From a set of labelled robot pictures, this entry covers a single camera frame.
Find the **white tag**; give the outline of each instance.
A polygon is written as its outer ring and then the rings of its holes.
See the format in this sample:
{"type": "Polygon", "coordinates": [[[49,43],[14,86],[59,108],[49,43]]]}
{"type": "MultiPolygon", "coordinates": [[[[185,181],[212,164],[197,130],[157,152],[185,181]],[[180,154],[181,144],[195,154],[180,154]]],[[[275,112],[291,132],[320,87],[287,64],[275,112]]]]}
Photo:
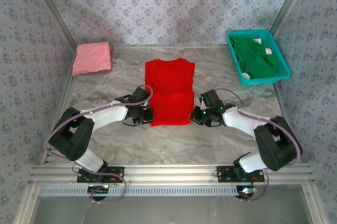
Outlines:
{"type": "Polygon", "coordinates": [[[251,77],[247,73],[242,73],[242,76],[246,79],[250,79],[251,77]]]}
{"type": "Polygon", "coordinates": [[[265,54],[273,54],[272,50],[270,48],[265,49],[265,54]]]}
{"type": "Polygon", "coordinates": [[[255,41],[255,42],[258,42],[259,44],[261,44],[261,43],[262,43],[262,40],[261,40],[261,38],[255,38],[255,39],[254,39],[254,41],[255,41]]]}

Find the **glass panel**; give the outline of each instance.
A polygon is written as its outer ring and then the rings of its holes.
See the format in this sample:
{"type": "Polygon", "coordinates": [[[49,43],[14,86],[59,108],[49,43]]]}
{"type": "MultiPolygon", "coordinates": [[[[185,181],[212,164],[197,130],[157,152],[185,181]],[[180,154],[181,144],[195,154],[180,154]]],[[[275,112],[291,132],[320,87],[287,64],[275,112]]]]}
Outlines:
{"type": "Polygon", "coordinates": [[[301,186],[271,186],[259,201],[235,197],[125,197],[91,204],[88,197],[40,197],[32,224],[305,224],[312,223],[301,186]]]}

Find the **teal plastic basket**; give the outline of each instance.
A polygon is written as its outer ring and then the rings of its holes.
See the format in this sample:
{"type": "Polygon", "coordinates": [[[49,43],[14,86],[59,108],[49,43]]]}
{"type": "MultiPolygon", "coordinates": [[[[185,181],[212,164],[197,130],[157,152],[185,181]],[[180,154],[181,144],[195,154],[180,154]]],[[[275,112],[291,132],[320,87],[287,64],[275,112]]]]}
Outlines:
{"type": "Polygon", "coordinates": [[[259,84],[271,84],[276,83],[277,81],[285,78],[289,78],[291,76],[291,71],[285,62],[285,59],[276,44],[276,41],[273,35],[268,30],[246,30],[246,31],[236,31],[227,33],[228,46],[230,49],[230,53],[232,55],[237,75],[239,76],[240,82],[242,85],[259,85],[259,84]],[[246,37],[246,38],[261,38],[262,46],[265,48],[270,48],[273,54],[276,54],[279,58],[279,71],[277,76],[267,77],[267,78],[256,78],[256,79],[246,79],[242,76],[242,71],[239,66],[239,62],[237,61],[237,57],[234,52],[233,45],[230,41],[231,37],[246,37]]]}

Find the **cable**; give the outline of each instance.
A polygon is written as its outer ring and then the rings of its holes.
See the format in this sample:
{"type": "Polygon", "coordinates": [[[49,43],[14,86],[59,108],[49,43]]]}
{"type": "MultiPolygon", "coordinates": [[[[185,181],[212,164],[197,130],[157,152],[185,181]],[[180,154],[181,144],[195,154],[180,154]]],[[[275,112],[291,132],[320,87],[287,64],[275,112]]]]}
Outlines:
{"type": "Polygon", "coordinates": [[[53,137],[53,136],[54,136],[54,135],[55,135],[55,134],[62,128],[62,127],[64,127],[65,125],[67,125],[69,122],[71,122],[71,121],[73,121],[73,120],[76,120],[76,119],[79,118],[79,117],[86,116],[86,115],[91,114],[91,113],[103,111],[103,110],[105,110],[105,109],[111,108],[112,106],[125,106],[125,105],[130,105],[130,106],[132,106],[132,105],[140,105],[140,104],[143,104],[143,103],[149,101],[149,100],[152,98],[152,96],[153,96],[153,89],[151,88],[151,86],[149,86],[149,85],[147,85],[147,84],[143,84],[143,85],[140,85],[139,87],[148,87],[148,88],[150,89],[151,94],[150,94],[150,96],[149,96],[147,99],[145,99],[145,100],[143,100],[143,101],[141,101],[141,102],[136,102],[136,103],[118,103],[118,104],[113,104],[113,105],[107,104],[107,105],[104,105],[104,106],[102,106],[102,107],[94,108],[94,109],[91,109],[91,110],[88,110],[88,111],[85,111],[85,112],[81,112],[80,114],[77,114],[77,115],[75,115],[75,116],[72,116],[71,118],[69,118],[69,119],[67,119],[66,121],[64,121],[63,123],[61,123],[57,128],[55,128],[55,129],[52,131],[52,133],[48,136],[47,140],[46,140],[45,143],[44,143],[44,148],[45,148],[50,154],[52,154],[52,155],[54,155],[54,156],[56,156],[56,157],[59,157],[59,158],[68,160],[67,157],[65,157],[65,156],[63,156],[63,155],[61,155],[61,154],[55,153],[55,152],[51,151],[51,150],[48,148],[48,143],[49,143],[50,139],[51,139],[51,138],[52,138],[52,137],[53,137]]]}
{"type": "MultiPolygon", "coordinates": [[[[52,137],[53,137],[53,136],[54,136],[54,135],[55,135],[55,134],[62,128],[62,127],[64,127],[65,125],[67,125],[69,122],[78,119],[79,117],[86,116],[86,115],[88,115],[88,114],[92,114],[92,113],[95,113],[95,112],[103,111],[103,110],[105,110],[105,109],[108,109],[108,108],[111,108],[111,107],[114,107],[114,106],[126,106],[126,105],[132,106],[132,105],[140,105],[140,104],[144,104],[145,102],[149,101],[149,100],[152,98],[152,96],[153,96],[153,89],[151,88],[151,86],[149,86],[149,85],[147,85],[147,84],[143,84],[143,85],[140,85],[139,87],[148,87],[148,88],[150,89],[151,93],[150,93],[150,96],[149,96],[147,99],[145,99],[145,100],[143,100],[143,101],[140,101],[140,102],[135,102],[135,103],[118,103],[118,104],[113,104],[113,105],[107,104],[107,105],[102,106],[102,107],[100,107],[100,108],[91,109],[91,110],[89,110],[89,111],[81,112],[80,114],[77,114],[77,115],[75,115],[75,116],[72,116],[71,118],[69,118],[69,119],[67,119],[66,121],[64,121],[63,123],[61,123],[58,127],[56,127],[56,128],[52,131],[52,133],[48,136],[48,138],[46,139],[46,141],[45,141],[45,143],[44,143],[45,149],[46,149],[50,154],[52,154],[52,155],[54,155],[54,156],[56,156],[56,157],[63,158],[63,159],[67,159],[65,156],[63,156],[63,155],[61,155],[61,154],[58,154],[58,153],[55,153],[55,152],[53,152],[53,151],[51,151],[51,150],[49,149],[48,143],[49,143],[50,139],[51,139],[51,138],[52,138],[52,137]]],[[[125,195],[125,193],[126,193],[126,188],[127,188],[127,186],[126,186],[126,181],[125,181],[125,179],[124,179],[123,177],[121,177],[121,176],[119,176],[119,175],[117,175],[117,174],[113,174],[113,173],[104,173],[104,172],[96,172],[96,171],[93,171],[93,170],[89,170],[89,169],[87,169],[86,167],[80,165],[79,163],[77,163],[77,162],[75,162],[75,163],[76,163],[78,166],[80,166],[83,170],[85,170],[85,171],[87,171],[87,172],[89,172],[89,173],[91,173],[91,174],[99,175],[99,176],[113,176],[113,177],[115,177],[115,178],[121,179],[122,182],[124,183],[124,190],[123,190],[123,193],[122,193],[118,198],[113,199],[113,200],[109,200],[109,201],[96,201],[96,200],[93,199],[93,194],[94,194],[94,192],[95,192],[95,191],[93,191],[92,194],[91,194],[91,196],[90,196],[90,198],[91,198],[91,200],[92,200],[93,203],[98,203],[98,204],[111,203],[111,202],[116,202],[116,201],[118,201],[118,200],[120,200],[120,199],[122,199],[122,198],[124,197],[124,195],[125,195]]]]}
{"type": "MultiPolygon", "coordinates": [[[[243,106],[242,99],[235,92],[233,92],[231,90],[228,90],[228,89],[225,89],[225,88],[217,88],[215,90],[223,90],[223,91],[228,91],[228,92],[232,93],[233,95],[235,95],[237,97],[237,99],[240,101],[241,105],[243,106]]],[[[253,116],[253,115],[250,115],[250,114],[246,114],[243,111],[239,110],[239,108],[237,108],[237,110],[238,110],[240,115],[245,116],[246,118],[249,118],[251,120],[263,121],[263,122],[269,123],[269,124],[273,125],[274,127],[280,129],[286,136],[289,137],[289,139],[294,144],[295,149],[296,149],[296,160],[293,163],[290,163],[289,165],[294,165],[294,164],[297,164],[297,163],[301,162],[301,160],[300,160],[300,156],[301,156],[300,147],[299,147],[298,143],[295,141],[295,138],[285,128],[283,128],[282,126],[276,124],[275,122],[273,122],[269,119],[261,118],[261,117],[258,117],[258,116],[253,116]]],[[[261,199],[265,195],[265,193],[268,191],[270,180],[269,180],[269,175],[268,175],[266,170],[265,170],[265,174],[266,174],[266,178],[267,178],[267,184],[266,184],[266,187],[265,187],[263,193],[259,197],[257,197],[256,199],[249,199],[249,201],[255,201],[255,200],[261,199]]]]}
{"type": "Polygon", "coordinates": [[[79,174],[79,172],[77,172],[77,171],[74,171],[74,167],[75,167],[76,165],[73,165],[72,166],[72,171],[74,172],[74,173],[76,173],[76,174],[79,174]]]}
{"type": "Polygon", "coordinates": [[[296,149],[296,161],[293,162],[292,164],[296,164],[296,163],[300,163],[300,156],[301,156],[301,150],[300,147],[298,145],[298,143],[295,141],[295,138],[291,135],[291,133],[289,133],[286,129],[284,129],[284,127],[276,124],[274,121],[265,119],[265,118],[261,118],[261,117],[257,117],[257,116],[253,116],[247,113],[244,113],[243,111],[239,110],[238,108],[238,112],[240,115],[245,116],[246,118],[252,119],[252,120],[258,120],[258,121],[262,121],[262,122],[266,122],[268,124],[273,125],[274,127],[280,129],[286,136],[288,136],[288,138],[291,140],[291,142],[294,144],[295,149],[296,149]]]}
{"type": "Polygon", "coordinates": [[[218,126],[221,126],[222,124],[218,124],[218,125],[212,125],[212,126],[209,126],[209,128],[217,128],[218,126]]]}
{"type": "Polygon", "coordinates": [[[133,127],[133,128],[134,128],[135,126],[138,126],[138,125],[131,125],[131,124],[125,123],[124,121],[122,121],[122,124],[123,124],[123,125],[127,125],[127,126],[131,126],[131,127],[133,127]]]}
{"type": "MultiPolygon", "coordinates": [[[[235,95],[237,97],[237,99],[240,101],[240,103],[243,105],[243,101],[242,99],[233,91],[231,90],[228,90],[228,89],[225,89],[225,88],[216,88],[214,90],[223,90],[223,91],[228,91],[230,93],[232,93],[233,95],[235,95]]],[[[265,119],[265,118],[262,118],[262,117],[258,117],[258,116],[253,116],[253,115],[250,115],[250,114],[247,114],[241,110],[239,110],[239,108],[237,109],[239,114],[242,115],[242,116],[245,116],[246,118],[249,118],[251,120],[257,120],[257,121],[263,121],[263,122],[266,122],[268,124],[271,124],[273,125],[274,127],[280,129],[286,136],[289,137],[289,139],[291,140],[291,142],[294,144],[295,146],[295,149],[296,149],[296,161],[293,162],[292,164],[296,164],[296,163],[300,163],[301,160],[300,160],[300,156],[301,156],[301,150],[300,150],[300,147],[298,145],[298,143],[295,141],[294,137],[286,130],[284,129],[282,126],[276,124],[275,122],[269,120],[269,119],[265,119]]]]}
{"type": "Polygon", "coordinates": [[[252,179],[254,179],[257,182],[257,190],[260,188],[260,181],[256,178],[256,176],[252,175],[252,179]]]}
{"type": "Polygon", "coordinates": [[[125,179],[120,176],[120,175],[117,175],[117,174],[114,174],[114,173],[105,173],[105,172],[96,172],[96,171],[93,171],[93,170],[90,170],[90,169],[87,169],[86,167],[83,167],[82,165],[80,165],[79,163],[75,162],[78,166],[80,166],[83,170],[85,170],[86,172],[89,172],[91,174],[94,174],[94,175],[99,175],[99,176],[113,176],[115,178],[119,178],[122,180],[123,184],[124,184],[124,189],[123,189],[123,192],[121,195],[118,196],[118,198],[116,199],[113,199],[113,200],[108,200],[108,201],[97,201],[97,200],[94,200],[93,198],[93,195],[95,194],[95,192],[97,190],[99,190],[99,188],[97,188],[96,190],[93,190],[91,192],[91,195],[90,195],[90,199],[91,199],[91,202],[92,203],[97,203],[97,204],[107,204],[107,203],[113,203],[113,202],[117,202],[119,200],[121,200],[125,194],[126,194],[126,189],[127,189],[127,185],[126,185],[126,181],[125,179]]]}
{"type": "Polygon", "coordinates": [[[226,89],[226,88],[216,88],[216,89],[214,89],[214,90],[215,90],[215,91],[228,91],[228,92],[232,93],[232,94],[233,94],[234,96],[236,96],[237,99],[240,101],[241,105],[244,106],[242,99],[241,99],[241,98],[239,97],[239,95],[237,95],[234,91],[231,91],[231,90],[226,89]]]}
{"type": "Polygon", "coordinates": [[[267,170],[264,170],[264,172],[265,172],[265,176],[266,176],[266,178],[267,178],[267,184],[266,184],[266,186],[265,186],[264,191],[261,193],[260,196],[258,196],[256,199],[250,199],[247,195],[245,195],[245,194],[243,194],[243,193],[239,193],[241,196],[247,198],[247,201],[257,201],[257,200],[261,199],[261,198],[266,194],[266,192],[268,191],[269,184],[270,184],[269,174],[268,174],[267,170]]]}

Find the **aluminum frame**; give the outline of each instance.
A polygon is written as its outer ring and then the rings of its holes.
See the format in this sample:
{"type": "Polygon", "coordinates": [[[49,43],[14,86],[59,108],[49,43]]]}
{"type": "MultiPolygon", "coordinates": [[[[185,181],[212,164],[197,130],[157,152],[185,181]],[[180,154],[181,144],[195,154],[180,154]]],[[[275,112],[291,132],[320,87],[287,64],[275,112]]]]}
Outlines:
{"type": "MultiPolygon", "coordinates": [[[[124,178],[128,187],[132,186],[207,186],[243,185],[245,183],[218,183],[213,175],[215,165],[124,165],[124,178]]],[[[32,166],[28,187],[24,191],[14,224],[30,224],[34,209],[38,203],[38,194],[42,186],[69,186],[87,188],[89,183],[77,183],[77,174],[72,171],[73,165],[45,164],[32,166]]],[[[329,221],[323,209],[317,186],[308,163],[289,165],[278,172],[268,171],[270,185],[299,184],[302,186],[311,219],[314,224],[329,221]]]]}

